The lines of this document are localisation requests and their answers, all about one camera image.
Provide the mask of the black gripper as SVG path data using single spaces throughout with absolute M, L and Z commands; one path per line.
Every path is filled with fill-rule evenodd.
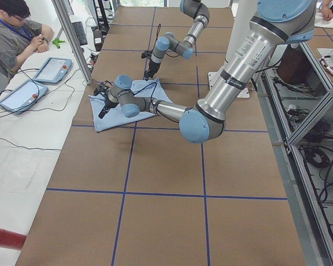
M 118 105 L 118 101 L 115 101 L 115 98 L 113 98 L 113 99 L 111 100 L 107 94 L 104 96 L 104 98 L 105 98 L 105 101 L 104 101 L 104 103 L 105 103 L 104 108 L 103 108 L 103 110 L 102 110 L 102 111 L 99 113 L 99 115 L 98 115 L 98 117 L 99 117 L 100 119 L 102 119 L 107 113 L 110 112 L 111 109 L 117 107 L 117 105 Z
M 159 68 L 160 68 L 160 63 L 156 63 L 154 61 L 150 61 L 149 62 L 149 68 L 148 70 L 144 73 L 144 79 L 146 81 L 150 79 L 152 79 L 154 77 L 154 75 L 158 72 Z

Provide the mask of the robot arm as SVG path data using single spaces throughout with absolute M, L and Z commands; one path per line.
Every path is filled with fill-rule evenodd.
M 183 40 L 176 39 L 172 32 L 166 32 L 157 37 L 152 50 L 146 50 L 141 58 L 149 60 L 148 69 L 144 72 L 144 80 L 149 80 L 158 72 L 167 51 L 190 59 L 194 52 L 194 45 L 201 32 L 208 26 L 210 13 L 208 7 L 201 1 L 181 1 L 180 11 L 193 19 L 193 25 Z
M 179 123 L 180 132 L 192 143 L 203 143 L 220 136 L 225 127 L 225 112 L 253 75 L 269 61 L 280 44 L 305 42 L 314 34 L 315 1 L 258 1 L 250 18 L 250 29 L 240 46 L 223 65 L 206 97 L 193 107 L 181 106 L 149 97 L 137 97 L 131 91 L 132 80 L 118 76 L 104 94 L 103 118 L 116 106 L 126 117 L 142 111 Z

